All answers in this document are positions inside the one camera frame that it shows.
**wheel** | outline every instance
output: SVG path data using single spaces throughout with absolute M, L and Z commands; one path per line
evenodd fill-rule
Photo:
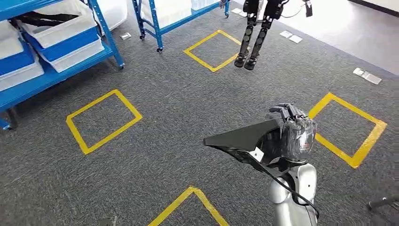
M 3 130 L 9 130 L 9 131 L 12 130 L 12 129 L 13 128 L 11 126 L 9 126 L 9 125 L 3 128 Z

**blue shelving unit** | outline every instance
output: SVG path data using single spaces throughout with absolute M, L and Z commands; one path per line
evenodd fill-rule
M 226 3 L 224 5 L 224 14 L 226 15 L 226 18 L 229 17 L 229 2 L 230 0 L 226 0 Z M 168 33 L 169 31 L 199 17 L 202 14 L 205 14 L 217 7 L 219 7 L 219 2 L 214 3 L 210 6 L 204 7 L 202 9 L 199 10 L 192 10 L 192 15 L 188 16 L 182 20 L 179 20 L 173 24 L 170 24 L 166 27 L 160 28 L 159 24 L 158 24 L 158 17 L 157 17 L 157 10 L 155 9 L 155 3 L 154 0 L 149 0 L 150 3 L 150 8 L 151 8 L 151 15 L 152 15 L 152 21 L 154 22 L 154 24 L 152 24 L 151 22 L 141 18 L 140 12 L 141 12 L 141 0 L 133 0 L 133 6 L 135 8 L 135 13 L 136 13 L 136 18 L 137 18 L 137 22 L 138 22 L 138 27 L 140 29 L 140 39 L 144 40 L 145 38 L 145 33 L 147 32 L 148 34 L 150 34 L 152 37 L 157 39 L 157 43 L 158 43 L 158 49 L 157 52 L 161 53 L 163 50 L 163 44 L 162 44 L 162 35 Z M 148 29 L 144 28 L 144 23 L 148 24 L 149 26 L 151 26 L 155 33 L 153 33 L 152 31 L 149 31 Z
M 0 3 L 0 21 L 6 20 L 26 12 L 59 2 L 61 0 L 1 0 Z M 32 80 L 23 82 L 9 89 L 0 91 L 0 112 L 7 111 L 11 121 L 15 122 L 15 118 L 10 108 L 25 101 L 26 99 L 44 91 L 45 89 L 64 81 L 65 79 L 76 75 L 77 73 L 90 68 L 91 66 L 114 56 L 119 67 L 122 69 L 124 63 L 122 57 L 116 48 L 111 32 L 104 20 L 97 0 L 88 0 L 89 7 L 97 14 L 100 25 L 105 33 L 106 42 L 103 41 L 104 50 L 96 55 L 86 59 L 83 62 L 61 72 L 57 73 L 51 65 L 44 60 L 40 63 L 43 67 L 44 74 Z M 0 119 L 0 128 L 11 129 L 13 125 Z

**gray carpet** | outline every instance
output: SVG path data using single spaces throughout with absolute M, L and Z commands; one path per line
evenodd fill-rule
M 388 125 L 357 169 L 315 145 L 310 162 L 318 171 L 320 225 L 398 222 L 390 207 L 376 212 L 365 208 L 369 200 L 398 193 L 393 180 L 398 77 L 279 22 L 268 33 L 252 72 L 230 63 L 211 73 L 183 52 L 218 29 L 241 40 L 245 24 L 238 15 L 225 19 L 214 10 L 164 35 L 160 55 L 155 39 L 140 41 L 135 20 L 129 20 L 113 32 L 124 70 L 113 59 L 105 61 L 17 106 L 19 128 L 0 132 L 1 225 L 96 226 L 113 215 L 118 226 L 146 225 L 188 186 L 201 189 L 230 225 L 269 224 L 270 179 L 201 141 L 263 121 L 276 103 L 291 102 L 308 111 L 328 92 Z M 295 44 L 279 36 L 287 29 L 303 41 Z M 122 41 L 124 32 L 133 38 Z M 212 64 L 238 51 L 229 40 L 211 47 Z M 383 81 L 369 83 L 352 73 L 356 67 Z M 66 116 L 113 89 L 143 119 L 85 156 Z M 115 98 L 74 122 L 93 144 L 130 117 Z M 337 104 L 328 105 L 316 120 L 319 132 L 348 154 L 372 127 Z M 162 225 L 214 224 L 201 205 L 191 196 Z

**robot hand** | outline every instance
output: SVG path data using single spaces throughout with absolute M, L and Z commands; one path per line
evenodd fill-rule
M 317 124 L 292 104 L 278 104 L 269 111 L 279 112 L 284 122 L 281 156 L 294 162 L 306 161 L 316 136 Z

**yellow tape square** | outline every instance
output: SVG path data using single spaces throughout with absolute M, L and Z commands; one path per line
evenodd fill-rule
M 82 136 L 80 135 L 78 129 L 76 128 L 75 124 L 73 123 L 72 118 L 75 117 L 76 115 L 84 112 L 85 110 L 91 108 L 95 104 L 100 103 L 101 101 L 105 100 L 112 94 L 115 94 L 119 98 L 119 100 L 122 101 L 122 103 L 132 112 L 132 114 L 135 116 L 135 118 L 133 120 L 131 120 L 130 122 L 126 123 L 125 125 L 123 125 L 121 128 L 119 128 L 116 131 L 114 131 L 113 133 L 111 133 L 110 135 L 106 136 L 104 139 L 100 140 L 96 144 L 92 145 L 91 147 L 88 147 L 86 142 L 83 140 Z M 84 106 L 83 108 L 68 115 L 66 117 L 66 124 L 68 125 L 69 129 L 71 130 L 71 133 L 73 134 L 76 141 L 78 142 L 80 148 L 82 149 L 82 152 L 84 154 L 89 154 L 89 153 L 93 152 L 95 149 L 101 147 L 108 141 L 115 138 L 121 132 L 123 132 L 123 131 L 127 130 L 129 127 L 133 126 L 136 122 L 140 121 L 141 119 L 142 119 L 142 115 L 135 109 L 135 107 L 133 107 L 133 105 L 131 103 L 129 103 L 129 101 L 122 95 L 122 93 L 119 90 L 114 89 L 111 92 L 105 94 L 104 96 L 98 98 L 97 100 L 91 102 L 90 104 Z
M 203 40 L 195 43 L 194 45 L 188 47 L 187 49 L 183 50 L 183 52 L 187 55 L 189 55 L 191 58 L 193 58 L 195 61 L 197 61 L 198 63 L 200 63 L 202 66 L 208 68 L 209 70 L 211 70 L 212 72 L 215 72 L 219 69 L 221 69 L 222 67 L 228 65 L 231 61 L 233 61 L 237 56 L 238 53 L 236 53 L 235 55 L 233 55 L 232 57 L 230 57 L 229 59 L 227 59 L 226 61 L 224 61 L 223 63 L 221 63 L 219 66 L 217 67 L 212 67 L 211 65 L 207 64 L 205 61 L 199 59 L 198 57 L 196 57 L 193 53 L 191 53 L 190 51 L 193 50 L 194 48 L 196 48 L 197 46 L 201 45 L 202 43 L 206 42 L 207 40 L 211 39 L 212 37 L 214 37 L 217 34 L 222 34 L 225 37 L 229 38 L 230 40 L 232 40 L 233 42 L 237 43 L 238 45 L 241 45 L 241 42 L 238 41 L 237 39 L 233 38 L 232 36 L 228 35 L 226 32 L 221 31 L 221 30 L 217 30 L 214 33 L 210 34 L 209 36 L 207 36 L 206 38 L 204 38 Z
M 309 111 L 309 118 L 313 119 L 316 115 L 331 101 L 334 100 L 340 105 L 348 108 L 349 110 L 355 112 L 356 114 L 362 116 L 363 118 L 375 123 L 375 127 L 371 130 L 371 133 L 362 143 L 360 148 L 356 151 L 356 153 L 350 157 L 345 152 L 341 151 L 335 145 L 330 143 L 324 137 L 322 137 L 319 133 L 316 133 L 316 140 L 319 141 L 322 145 L 328 148 L 330 151 L 338 155 L 341 159 L 343 159 L 346 163 L 348 163 L 353 168 L 357 168 L 364 158 L 367 156 L 370 149 L 376 143 L 377 139 L 383 133 L 386 123 L 374 118 L 373 116 L 367 114 L 366 112 L 358 109 L 357 107 L 349 104 L 348 102 L 342 100 L 341 98 L 335 96 L 332 93 L 327 93 L 310 111 Z

